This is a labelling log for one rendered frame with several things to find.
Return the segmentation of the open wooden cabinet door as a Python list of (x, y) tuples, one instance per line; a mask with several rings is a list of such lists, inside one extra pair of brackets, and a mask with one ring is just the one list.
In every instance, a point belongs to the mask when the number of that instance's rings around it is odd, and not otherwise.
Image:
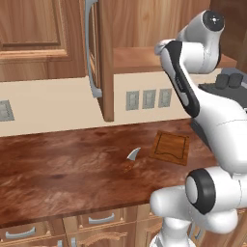
[[(113, 0), (85, 0), (85, 50), (92, 95), (106, 122), (114, 121)], [(96, 20), (96, 57), (91, 60), (90, 15)]]

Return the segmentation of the wooden base cabinet door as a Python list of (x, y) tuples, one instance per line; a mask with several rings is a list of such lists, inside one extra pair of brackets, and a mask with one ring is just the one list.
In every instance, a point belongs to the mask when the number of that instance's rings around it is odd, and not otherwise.
[(149, 247), (161, 227), (162, 218), (155, 216), (148, 204), (138, 206), (135, 247)]
[(70, 233), (67, 235), (69, 247), (75, 237), (77, 247), (135, 247), (136, 224), (127, 223), (113, 227)]
[(9, 242), (6, 244), (0, 244), (0, 247), (57, 247), (58, 240), (63, 240), (63, 247), (68, 247), (67, 240), (63, 235), (24, 242)]

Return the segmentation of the grey wall outlet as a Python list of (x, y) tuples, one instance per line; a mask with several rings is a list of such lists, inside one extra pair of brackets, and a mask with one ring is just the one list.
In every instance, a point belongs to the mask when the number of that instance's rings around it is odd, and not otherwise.
[(161, 89), (159, 92), (158, 107), (169, 107), (171, 103), (172, 90)]
[(8, 100), (0, 100), (0, 122), (14, 120), (14, 113)]
[(139, 92), (138, 91), (132, 91), (132, 92), (126, 93), (125, 109), (127, 111), (139, 109)]
[(152, 109), (155, 104), (156, 90), (145, 90), (143, 92), (143, 108)]

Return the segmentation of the wooden drawer front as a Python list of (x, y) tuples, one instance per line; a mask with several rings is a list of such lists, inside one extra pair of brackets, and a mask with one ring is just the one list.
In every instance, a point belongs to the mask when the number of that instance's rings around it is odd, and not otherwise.
[[(104, 223), (104, 224), (96, 224), (96, 225), (89, 224), (89, 220), (88, 220), (89, 217), (92, 217), (94, 219), (105, 218), (105, 217), (110, 216), (113, 212), (115, 213), (115, 219), (112, 222)], [(78, 227), (80, 229), (86, 229), (86, 228), (101, 226), (105, 224), (119, 223), (123, 221), (123, 219), (124, 219), (124, 211), (121, 208), (99, 211), (99, 212), (94, 212), (94, 213), (89, 213), (89, 214), (83, 214), (77, 217)]]
[[(31, 230), (33, 227), (36, 227), (35, 234), (27, 236), (25, 238), (7, 239), (5, 237), (5, 232), (23, 233), (23, 232), (27, 232), (27, 231)], [(9, 227), (9, 228), (3, 228), (3, 229), (0, 229), (0, 242), (10, 242), (10, 241), (14, 241), (14, 240), (27, 239), (29, 237), (44, 236), (44, 235), (46, 235), (47, 232), (48, 232), (48, 228), (47, 228), (45, 222), (38, 222), (38, 223), (19, 225), (19, 226), (14, 226), (14, 227)]]

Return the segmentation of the wooden cutting board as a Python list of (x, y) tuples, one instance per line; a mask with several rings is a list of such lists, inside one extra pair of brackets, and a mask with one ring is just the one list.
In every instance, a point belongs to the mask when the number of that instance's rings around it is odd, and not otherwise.
[(186, 166), (188, 153), (188, 136), (158, 130), (151, 147), (150, 157)]

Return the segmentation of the wooden wall cabinet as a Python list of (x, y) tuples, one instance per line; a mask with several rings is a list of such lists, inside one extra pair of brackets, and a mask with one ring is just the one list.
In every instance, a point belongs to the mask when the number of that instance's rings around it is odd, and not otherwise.
[(159, 71), (154, 46), (204, 10), (225, 17), (219, 66), (247, 73), (247, 0), (98, 0), (98, 7), (115, 73)]

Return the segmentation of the closed wooden cabinet door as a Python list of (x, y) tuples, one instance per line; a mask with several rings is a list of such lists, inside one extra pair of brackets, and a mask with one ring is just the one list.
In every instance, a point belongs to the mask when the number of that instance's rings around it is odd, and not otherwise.
[(86, 75), (83, 0), (0, 0), (0, 82)]

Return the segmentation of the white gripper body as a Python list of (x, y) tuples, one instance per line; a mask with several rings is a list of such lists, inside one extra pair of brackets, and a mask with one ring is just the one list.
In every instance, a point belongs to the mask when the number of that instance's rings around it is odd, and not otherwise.
[(164, 54), (167, 54), (168, 51), (167, 49), (165, 48), (165, 46), (169, 43), (173, 41), (173, 39), (170, 39), (170, 40), (162, 40), (160, 41), (155, 47), (154, 47), (154, 53), (156, 55), (161, 55), (162, 53)]

